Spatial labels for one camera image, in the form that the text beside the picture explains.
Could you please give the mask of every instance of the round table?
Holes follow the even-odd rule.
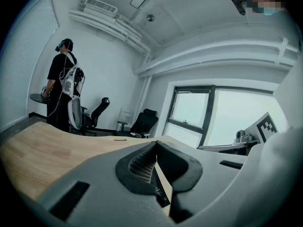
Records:
[[[48,104],[49,100],[44,100],[39,93],[33,93],[29,95],[29,98],[34,100],[37,103]]]

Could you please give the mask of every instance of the office chair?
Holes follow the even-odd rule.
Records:
[[[132,137],[132,138],[148,138],[150,135],[150,130],[158,121],[158,117],[156,117],[156,111],[145,109],[143,113],[139,113],[137,121],[134,123],[133,127],[130,131],[117,131],[115,132],[116,136],[122,137]]]
[[[104,97],[102,99],[101,104],[92,112],[91,118],[88,113],[85,113],[84,110],[86,110],[86,107],[82,108],[82,127],[81,127],[81,133],[83,135],[86,135],[87,130],[94,130],[96,128],[98,123],[99,116],[103,113],[104,110],[109,106],[109,99],[108,97]]]

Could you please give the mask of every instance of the desk surface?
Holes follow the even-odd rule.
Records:
[[[0,158],[14,187],[35,200],[52,182],[85,160],[153,140],[155,139],[80,136],[37,122],[6,141],[0,147]],[[156,140],[184,145],[168,136]],[[169,195],[168,182],[163,179],[164,175],[159,172],[158,166],[156,169],[165,192]]]

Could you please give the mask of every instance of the floor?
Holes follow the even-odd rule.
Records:
[[[0,134],[0,145],[2,145],[8,139],[10,139],[14,135],[18,134],[20,131],[24,130],[28,126],[30,126],[30,125],[32,125],[34,123],[37,123],[37,122],[45,122],[46,123],[46,120],[42,119],[42,118],[39,118],[37,116],[32,116],[32,117],[30,117],[28,119],[25,119],[25,120],[23,120],[23,121],[15,124],[15,125],[11,126],[10,128],[8,128],[7,130],[5,130],[4,132],[2,132]],[[72,134],[77,134],[77,135],[82,135],[76,129],[71,129],[71,133]],[[114,133],[110,133],[110,132],[88,131],[87,132],[87,136],[93,136],[94,133],[96,134],[97,137],[112,136],[112,135],[114,135]]]

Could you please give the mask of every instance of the cable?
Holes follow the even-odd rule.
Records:
[[[61,79],[63,79],[64,76],[65,76],[65,64],[66,64],[66,58],[67,58],[68,48],[70,47],[70,44],[71,44],[71,43],[69,42],[69,44],[68,44],[68,46],[67,46],[67,52],[66,52],[66,54],[65,54],[65,62],[64,62],[63,71],[61,71],[60,74],[59,74],[59,77],[60,77]]]
[[[56,106],[55,110],[54,110],[48,117],[50,117],[54,112],[56,112],[57,107],[58,107],[59,102],[60,102],[60,98],[61,98],[62,92],[63,92],[63,90],[61,91],[61,94],[60,94],[60,97],[59,97],[59,99],[58,99],[57,106]]]

